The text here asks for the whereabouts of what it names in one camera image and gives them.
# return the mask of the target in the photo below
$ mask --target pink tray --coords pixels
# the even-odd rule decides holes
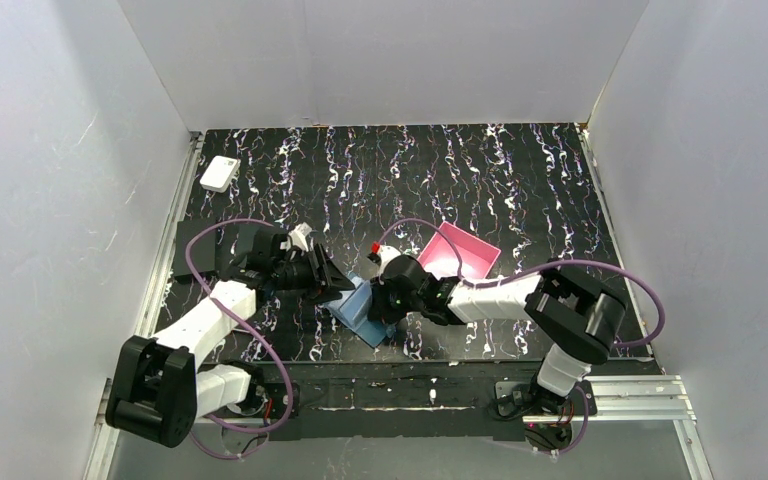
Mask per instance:
[[[458,247],[463,259],[464,277],[485,278],[490,273],[501,250],[449,222],[443,222],[440,230]],[[434,234],[417,260],[426,271],[437,278],[457,275],[458,257],[439,233]]]

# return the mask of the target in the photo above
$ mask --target black and white marble pattern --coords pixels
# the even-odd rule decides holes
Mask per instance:
[[[599,199],[571,124],[431,125],[209,131],[197,178],[215,155],[243,164],[228,192],[194,181],[189,218],[260,218],[292,228],[307,222],[338,265],[365,261],[394,221],[455,223],[502,250],[490,276],[554,257],[617,263]],[[406,225],[387,244],[418,254],[433,232]],[[605,277],[625,293],[625,282]],[[158,329],[202,297],[170,276]],[[551,342],[530,321],[486,320],[440,327],[418,315],[390,341],[368,347],[321,309],[289,294],[251,320],[286,361],[539,359]],[[629,312],[623,340],[641,337]],[[647,356],[645,348],[615,355]],[[213,358],[265,357],[245,333]]]

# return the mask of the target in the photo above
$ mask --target small white rectangular object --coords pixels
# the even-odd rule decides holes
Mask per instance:
[[[228,190],[228,185],[231,184],[231,179],[234,178],[239,169],[240,161],[238,159],[217,155],[210,161],[210,165],[202,174],[199,183],[205,190],[225,193],[225,190]]]

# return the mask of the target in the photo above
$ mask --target floor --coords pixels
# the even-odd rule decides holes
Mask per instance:
[[[287,228],[307,222],[346,271],[360,268],[373,241],[405,217],[453,222],[498,246],[490,276],[555,257],[618,263],[573,124],[214,130],[205,135],[196,178],[215,155],[242,159],[240,175],[224,194],[196,180],[188,218],[251,216]],[[432,234],[405,227],[388,244],[418,254]],[[621,278],[604,278],[627,295]],[[158,330],[201,298],[197,285],[171,275],[167,287]],[[530,321],[440,327],[411,316],[392,340],[372,349],[291,295],[264,310],[252,323],[291,362],[535,360],[551,346]],[[620,337],[641,337],[632,312]],[[613,354],[649,356],[645,347]],[[264,356],[250,337],[235,333],[208,361]]]

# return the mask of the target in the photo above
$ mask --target robotic arm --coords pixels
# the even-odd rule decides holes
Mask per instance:
[[[554,345],[528,390],[515,392],[513,401],[534,413],[557,413],[591,365],[608,360],[627,308],[620,295],[577,267],[470,286],[458,277],[438,279],[392,247],[380,246],[370,259],[379,264],[370,280],[370,320],[395,324],[409,312],[439,325],[533,319]]]
[[[287,233],[260,227],[250,251],[222,272],[210,298],[152,338],[133,336],[119,354],[105,421],[167,447],[180,444],[195,419],[223,406],[258,399],[256,369],[237,363],[198,372],[205,358],[237,326],[211,299],[247,320],[278,290],[302,290],[319,304],[352,290],[325,249],[308,248],[310,227]]]

